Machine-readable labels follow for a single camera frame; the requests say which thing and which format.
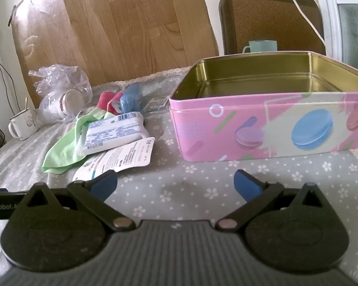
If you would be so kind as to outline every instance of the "light blue mug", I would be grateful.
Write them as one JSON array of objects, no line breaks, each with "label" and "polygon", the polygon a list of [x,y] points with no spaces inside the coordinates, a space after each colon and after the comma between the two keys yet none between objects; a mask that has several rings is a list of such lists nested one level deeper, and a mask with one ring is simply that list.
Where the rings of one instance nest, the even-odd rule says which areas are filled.
[{"label": "light blue mug", "polygon": [[243,48],[243,53],[247,48],[250,52],[277,51],[277,41],[249,41],[249,46]]}]

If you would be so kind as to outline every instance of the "glass pane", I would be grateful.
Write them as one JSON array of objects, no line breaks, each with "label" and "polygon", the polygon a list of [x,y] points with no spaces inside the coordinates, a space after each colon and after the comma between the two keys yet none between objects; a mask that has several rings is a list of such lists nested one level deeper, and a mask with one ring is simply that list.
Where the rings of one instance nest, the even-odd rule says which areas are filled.
[{"label": "glass pane", "polygon": [[358,69],[358,4],[338,5],[343,62]]}]

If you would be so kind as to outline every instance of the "gray floral tablecloth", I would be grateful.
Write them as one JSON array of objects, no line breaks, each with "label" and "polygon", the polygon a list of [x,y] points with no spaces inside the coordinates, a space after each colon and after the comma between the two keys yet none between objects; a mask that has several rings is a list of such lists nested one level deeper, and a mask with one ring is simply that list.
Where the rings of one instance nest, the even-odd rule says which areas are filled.
[{"label": "gray floral tablecloth", "polygon": [[[147,102],[168,95],[183,77],[160,75],[143,84]],[[104,90],[119,89],[119,83],[95,87],[93,104]],[[54,143],[74,126],[42,127],[26,141],[10,140],[0,150],[0,188],[28,190],[37,181],[51,188],[66,186],[76,169],[62,175],[41,172],[43,158]],[[212,223],[245,203],[233,187],[233,175],[243,169],[261,181],[279,181],[285,187],[315,182],[345,224],[350,246],[340,266],[358,281],[358,149],[299,157],[229,162],[190,163],[180,156],[168,112],[145,118],[156,138],[150,165],[119,173],[118,186],[106,203],[135,221],[142,219],[209,219]],[[0,233],[5,226],[0,221]],[[0,274],[8,265],[0,253]]]}]

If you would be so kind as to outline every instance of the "triangular hole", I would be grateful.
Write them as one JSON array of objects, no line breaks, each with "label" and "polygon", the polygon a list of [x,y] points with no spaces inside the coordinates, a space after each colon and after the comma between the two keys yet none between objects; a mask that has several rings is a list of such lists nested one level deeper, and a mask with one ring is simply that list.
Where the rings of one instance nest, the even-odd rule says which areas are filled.
[{"label": "triangular hole", "polygon": [[308,206],[322,207],[322,203],[320,199],[316,196],[314,191],[308,191],[302,204]]},{"label": "triangular hole", "polygon": [[44,193],[41,190],[37,190],[33,195],[32,199],[28,203],[28,207],[47,205],[48,200],[46,199]]}]

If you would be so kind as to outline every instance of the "barcode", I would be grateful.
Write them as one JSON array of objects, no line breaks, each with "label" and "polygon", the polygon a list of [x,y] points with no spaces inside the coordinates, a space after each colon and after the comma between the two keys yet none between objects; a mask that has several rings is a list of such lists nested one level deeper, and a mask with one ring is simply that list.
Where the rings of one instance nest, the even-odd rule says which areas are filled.
[{"label": "barcode", "polygon": [[96,144],[86,145],[85,147],[87,149],[93,149],[93,148],[96,148],[96,147],[102,146],[102,145],[103,145],[103,142],[99,142],[99,143],[96,143]]},{"label": "barcode", "polygon": [[130,119],[130,118],[136,118],[137,115],[135,113],[127,113],[127,114],[122,114],[122,115],[118,115],[118,121],[122,121],[125,119]]}]

